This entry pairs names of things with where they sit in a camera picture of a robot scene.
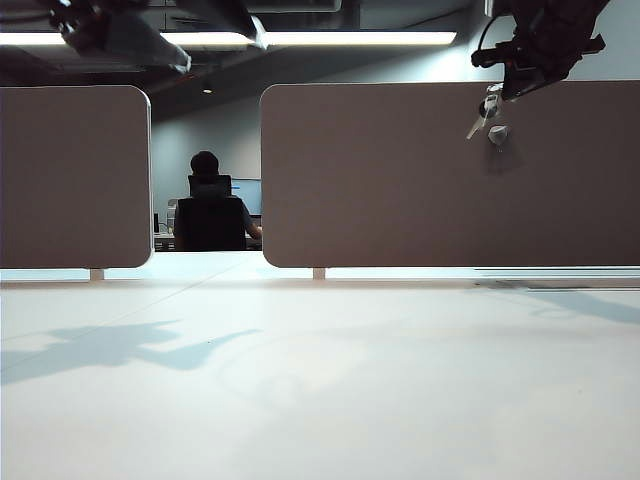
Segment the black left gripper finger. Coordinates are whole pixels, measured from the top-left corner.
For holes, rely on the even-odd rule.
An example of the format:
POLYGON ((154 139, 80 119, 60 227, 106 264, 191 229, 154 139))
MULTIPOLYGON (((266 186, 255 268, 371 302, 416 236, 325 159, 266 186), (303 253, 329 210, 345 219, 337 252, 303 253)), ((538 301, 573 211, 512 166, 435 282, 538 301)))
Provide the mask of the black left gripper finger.
POLYGON ((268 43, 264 28, 252 16, 242 1, 233 0, 177 0, 177 8, 204 21, 215 31, 240 34, 261 49, 268 43))

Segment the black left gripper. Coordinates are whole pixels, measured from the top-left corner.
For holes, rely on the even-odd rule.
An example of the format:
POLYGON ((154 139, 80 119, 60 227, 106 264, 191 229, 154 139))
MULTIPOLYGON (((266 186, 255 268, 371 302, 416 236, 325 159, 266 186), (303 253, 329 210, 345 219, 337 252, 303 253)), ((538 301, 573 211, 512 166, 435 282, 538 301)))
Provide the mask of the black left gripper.
POLYGON ((51 26, 80 56, 168 67, 180 74, 191 69, 191 57, 181 47, 137 14, 114 12, 117 9, 118 2, 109 0, 47 2, 51 26))

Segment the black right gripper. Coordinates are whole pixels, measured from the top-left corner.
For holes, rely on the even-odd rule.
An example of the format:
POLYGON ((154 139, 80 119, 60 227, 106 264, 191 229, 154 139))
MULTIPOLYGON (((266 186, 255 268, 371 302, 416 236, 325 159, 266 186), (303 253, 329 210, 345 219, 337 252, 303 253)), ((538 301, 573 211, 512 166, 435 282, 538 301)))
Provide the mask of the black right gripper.
POLYGON ((585 55, 604 50, 603 37, 593 31, 605 7, 605 1, 512 1, 516 28, 502 100, 514 101, 562 80, 585 55))

